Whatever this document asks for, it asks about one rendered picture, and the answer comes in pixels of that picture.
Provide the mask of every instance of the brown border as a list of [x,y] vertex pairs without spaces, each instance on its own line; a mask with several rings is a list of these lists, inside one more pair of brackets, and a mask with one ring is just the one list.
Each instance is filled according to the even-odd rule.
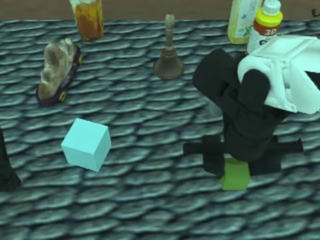
[[[105,20],[227,20],[232,0],[102,0]],[[320,20],[320,0],[280,0],[285,20]],[[69,0],[0,0],[1,20],[72,20]]]

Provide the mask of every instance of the cobblestone floor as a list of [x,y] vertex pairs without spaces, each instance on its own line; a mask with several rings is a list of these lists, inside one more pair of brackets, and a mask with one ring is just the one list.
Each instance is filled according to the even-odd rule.
[[[163,81],[152,64],[163,23],[116,21],[84,43],[73,21],[0,21],[0,126],[23,187],[0,193],[1,240],[318,240],[320,114],[288,118],[277,134],[302,137],[304,154],[283,172],[255,177],[247,191],[224,192],[182,157],[182,144],[221,131],[191,85],[201,58],[216,48],[236,55],[226,21],[178,21],[175,46],[185,74]],[[282,33],[318,35],[318,21],[290,21]],[[43,50],[71,36],[84,65],[65,104],[38,107]],[[66,163],[60,143],[75,118],[110,127],[112,150],[99,173]]]

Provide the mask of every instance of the beer glass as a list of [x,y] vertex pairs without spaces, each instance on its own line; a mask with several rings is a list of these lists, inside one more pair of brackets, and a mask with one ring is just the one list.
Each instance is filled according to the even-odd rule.
[[104,35],[102,0],[69,0],[78,31],[85,41],[95,41]]

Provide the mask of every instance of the cyan cube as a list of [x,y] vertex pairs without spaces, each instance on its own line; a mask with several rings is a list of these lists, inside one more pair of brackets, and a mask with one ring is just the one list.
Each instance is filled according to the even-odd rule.
[[69,164],[99,172],[111,148],[109,128],[76,118],[61,147]]

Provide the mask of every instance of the bottle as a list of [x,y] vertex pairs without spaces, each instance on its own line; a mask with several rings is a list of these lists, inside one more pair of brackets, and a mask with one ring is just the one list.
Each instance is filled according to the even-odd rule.
[[79,34],[85,41],[96,41],[104,35],[102,0],[69,0]]
[[262,7],[259,7],[246,48],[248,54],[277,35],[284,18],[280,9],[281,3],[279,0],[264,0]]
[[247,44],[262,0],[233,0],[227,35],[231,44]]

